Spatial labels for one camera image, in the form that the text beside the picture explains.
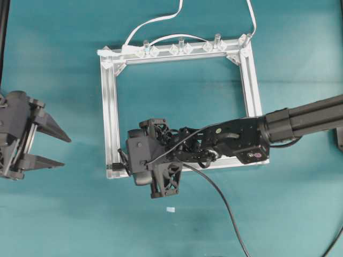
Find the teal background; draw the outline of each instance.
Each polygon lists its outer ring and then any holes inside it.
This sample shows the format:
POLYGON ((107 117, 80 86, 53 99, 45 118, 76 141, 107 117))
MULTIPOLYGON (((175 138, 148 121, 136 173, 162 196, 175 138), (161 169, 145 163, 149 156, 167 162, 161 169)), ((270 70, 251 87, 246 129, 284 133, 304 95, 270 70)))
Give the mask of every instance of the teal background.
MULTIPOLYGON (((253 39, 265 113, 343 93, 338 0, 254 0, 253 39)), ((37 135, 33 154, 66 163, 0 181, 1 256, 243 256, 217 192, 193 172, 181 192, 150 199, 132 179, 106 180, 99 58, 177 0, 12 1, 2 90, 25 90, 72 138, 37 135), (175 207, 167 213, 166 207, 175 207)), ((141 44, 171 33, 207 39, 251 28, 245 1, 185 0, 147 25, 141 44)), ((240 76, 225 59, 127 67, 118 77, 121 131, 164 117, 174 128, 244 116, 240 76)), ((320 256, 343 222, 343 153, 332 131, 272 150, 259 167, 208 170, 252 256, 320 256)), ((330 256, 343 255, 339 241, 330 256)))

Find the white cable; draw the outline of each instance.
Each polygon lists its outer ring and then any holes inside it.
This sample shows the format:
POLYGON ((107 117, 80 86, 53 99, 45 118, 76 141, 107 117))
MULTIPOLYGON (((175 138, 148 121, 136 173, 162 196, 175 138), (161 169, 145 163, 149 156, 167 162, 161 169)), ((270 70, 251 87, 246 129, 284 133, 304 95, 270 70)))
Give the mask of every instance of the white cable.
POLYGON ((250 0, 247 0, 247 4, 248 4, 250 16, 251 16, 251 21, 252 21, 252 24, 253 24, 253 31, 252 31, 252 33, 251 33, 251 37, 253 37, 253 36, 255 35, 256 28, 257 28, 257 25, 256 25, 256 18, 255 18, 255 14, 254 14, 254 12, 253 12, 253 8, 252 8, 251 1, 250 1, 250 0))
POLYGON ((176 16, 180 13, 180 11, 181 11, 181 9, 182 9, 182 5, 183 5, 183 0, 180 0, 180 2, 179 2, 179 4, 178 4, 178 10, 177 10, 176 13, 174 13, 174 14, 172 14, 172 15, 157 17, 157 18, 154 18, 154 19, 152 19, 152 20, 148 20, 147 22, 145 22, 145 23, 139 25, 138 27, 136 27, 136 28, 130 33, 129 37, 128 37, 127 40, 125 41, 124 46, 127 46, 127 45, 130 43, 132 37, 133 37, 134 34, 137 32, 137 30, 139 30, 139 29, 140 29, 141 27, 143 27, 144 25, 149 24, 149 23, 153 23, 153 22, 155 22, 155 21, 169 20, 169 19, 173 19, 174 17, 176 17, 176 16))
MULTIPOLYGON (((243 44, 243 46, 245 47, 249 42, 250 40, 252 39, 252 37, 254 36, 255 32, 256 32, 256 28, 257 28, 257 25, 256 25, 256 18, 255 18, 255 14, 253 12, 253 8, 252 8, 252 4, 251 4, 251 0, 247 0, 247 5, 248 5, 248 8, 249 8, 249 12, 250 12, 250 17, 251 17, 251 21, 252 21, 252 24, 253 24, 253 31, 252 33, 249 33, 247 35, 247 38, 243 44)), ((139 49, 141 49, 141 47, 136 47, 136 46, 130 46, 129 43, 131 41, 131 39, 133 38, 133 36, 135 35, 135 33, 141 28, 143 27, 144 25, 146 24, 149 24, 149 23, 153 23, 155 21, 161 21, 161 20, 168 20, 168 19, 173 19, 174 17, 176 17, 180 11, 182 10, 182 6, 183 6, 183 0, 180 0, 179 1, 179 4, 178 4, 178 10, 176 13, 174 14, 171 14, 171 15, 167 15, 167 16, 162 16, 162 17, 157 17, 157 18, 154 18, 154 19, 151 19, 151 20, 148 20, 147 22, 139 25, 138 27, 136 27, 129 35, 129 37, 127 38, 127 40, 125 41, 125 44, 122 45, 122 53, 128 53, 128 52, 133 52, 133 51, 138 51, 139 49)), ((173 39, 173 38, 176 38, 176 37, 190 37, 192 39, 198 39, 198 40, 202 40, 202 41, 207 41, 205 39, 202 39, 201 37, 197 37, 197 36, 193 36, 193 35, 189 35, 189 34, 172 34, 172 35, 167 35, 167 36, 163 36, 163 37, 160 37, 154 41, 152 41, 149 46, 153 46, 154 44, 160 42, 160 41, 163 41, 163 40, 167 40, 167 39, 173 39)))
POLYGON ((206 39, 202 39, 201 37, 198 37, 198 36, 193 36, 193 35, 189 35, 189 34, 173 34, 173 35, 168 35, 168 36, 163 36, 163 37, 160 37, 159 39, 155 39, 154 41, 152 41, 150 43, 149 46, 153 46, 154 44, 160 42, 160 41, 163 41, 163 40, 167 40, 167 39, 174 39, 176 37, 189 37, 191 39, 198 39, 198 40, 202 40, 202 41, 207 41, 206 39))

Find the aluminum frame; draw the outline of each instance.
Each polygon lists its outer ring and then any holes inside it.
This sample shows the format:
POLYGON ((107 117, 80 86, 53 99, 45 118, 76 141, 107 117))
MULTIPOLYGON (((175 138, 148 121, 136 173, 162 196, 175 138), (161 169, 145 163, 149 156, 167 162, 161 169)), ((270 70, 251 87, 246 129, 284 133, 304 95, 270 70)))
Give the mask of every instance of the aluminum frame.
MULTIPOLYGON (((108 179, 128 176, 125 170, 112 170, 112 164, 120 162, 118 153, 118 149, 120 148, 120 131, 116 77, 124 68, 132 64, 226 57, 240 68, 247 116, 261 116, 262 107, 255 64, 251 42, 250 40, 247 41, 248 37, 243 34, 239 39, 221 40, 217 34, 214 41, 185 44, 184 39, 179 39, 178 45, 152 46, 145 42, 143 47, 137 47, 133 51, 122 51, 122 49, 111 50, 108 47, 98 50, 98 55, 100 56, 103 122, 105 130, 106 174, 108 179)), ((269 160, 250 165, 266 163, 269 163, 269 160)), ((198 164, 192 165, 197 169, 201 169, 198 164)), ((214 162, 208 169, 238 166, 246 165, 242 164, 236 157, 225 156, 214 162)))

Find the small white paper scrap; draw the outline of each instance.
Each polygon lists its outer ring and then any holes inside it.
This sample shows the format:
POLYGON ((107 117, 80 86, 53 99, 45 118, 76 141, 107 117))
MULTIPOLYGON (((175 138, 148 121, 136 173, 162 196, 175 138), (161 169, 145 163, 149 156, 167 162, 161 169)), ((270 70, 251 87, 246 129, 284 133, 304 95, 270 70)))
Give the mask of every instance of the small white paper scrap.
POLYGON ((175 207, 167 207, 167 212, 168 213, 174 213, 175 212, 175 207))

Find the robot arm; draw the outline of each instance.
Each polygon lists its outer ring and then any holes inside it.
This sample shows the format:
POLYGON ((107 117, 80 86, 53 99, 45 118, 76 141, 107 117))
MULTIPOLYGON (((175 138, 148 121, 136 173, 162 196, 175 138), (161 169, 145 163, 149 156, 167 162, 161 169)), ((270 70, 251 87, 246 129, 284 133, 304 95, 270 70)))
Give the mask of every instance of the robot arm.
POLYGON ((260 162, 269 158, 273 143, 341 126, 343 95, 200 130, 172 130, 165 119, 150 119, 129 131, 128 155, 120 150, 120 165, 133 175, 136 185, 151 185, 152 198, 164 197, 178 193, 185 162, 208 168, 222 155, 236 156, 243 164, 260 162))

